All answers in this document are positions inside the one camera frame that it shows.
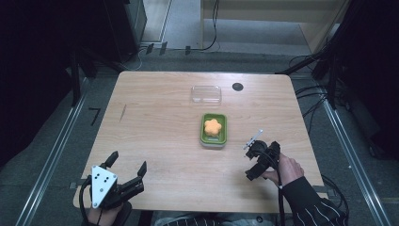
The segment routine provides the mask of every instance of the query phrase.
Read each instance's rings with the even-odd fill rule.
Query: metal rail
[[[33,217],[36,214],[36,210],[39,207],[41,202],[41,198],[44,195],[44,192],[50,182],[50,179],[56,169],[56,165],[58,160],[64,150],[65,144],[68,141],[68,138],[71,134],[71,130],[76,122],[77,117],[80,114],[82,109],[83,103],[86,100],[86,94],[88,92],[88,84],[89,81],[87,78],[83,80],[82,86],[82,95],[78,103],[71,109],[68,118],[66,119],[64,125],[59,132],[59,135],[56,139],[56,143],[53,146],[52,151],[50,152],[46,163],[44,164],[43,169],[39,175],[38,180],[36,181],[35,185],[33,186],[28,199],[24,205],[24,209],[18,218],[18,221],[15,225],[30,225],[32,222]]]
[[[343,152],[345,153],[349,165],[351,166],[351,169],[359,184],[364,199],[369,205],[370,211],[373,215],[373,218],[375,219],[376,225],[390,226],[391,222],[384,209],[384,206],[382,205],[381,200],[379,199],[377,193],[375,192],[373,184],[371,183],[369,177],[367,176],[367,173],[364,170],[364,167],[361,164],[358,155],[356,154],[356,150],[353,147],[348,134],[346,134],[346,131],[343,128],[343,124],[340,120],[338,112],[332,109],[332,107],[328,102],[324,102],[324,107],[329,119],[331,120],[331,124],[335,130],[335,133],[338,136],[338,140],[341,142],[341,145],[343,146]]]

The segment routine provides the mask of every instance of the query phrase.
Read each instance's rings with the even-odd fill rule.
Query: person's arm
[[[102,210],[101,208],[94,209],[91,207],[88,212],[88,223],[91,225],[111,226],[117,218],[122,206],[123,204],[110,210]]]
[[[293,211],[295,225],[347,225],[347,215],[314,191],[304,170],[293,158],[279,156],[282,193]],[[264,178],[278,183],[275,171],[266,171]]]
[[[282,188],[293,211],[295,225],[348,225],[346,213],[314,191],[305,177]]]

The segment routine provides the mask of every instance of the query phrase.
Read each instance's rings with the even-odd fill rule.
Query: black circular hole
[[[232,84],[232,89],[236,90],[236,91],[241,91],[243,90],[244,86],[241,83],[234,83]]]

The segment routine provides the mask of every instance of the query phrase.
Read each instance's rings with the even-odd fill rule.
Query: clear plastic container
[[[194,86],[191,89],[191,102],[194,105],[220,105],[222,89],[218,86]]]

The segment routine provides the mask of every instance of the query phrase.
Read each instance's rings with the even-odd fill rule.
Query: black sleeve
[[[320,198],[305,177],[284,186],[282,192],[293,211],[295,225],[348,225],[346,213]]]

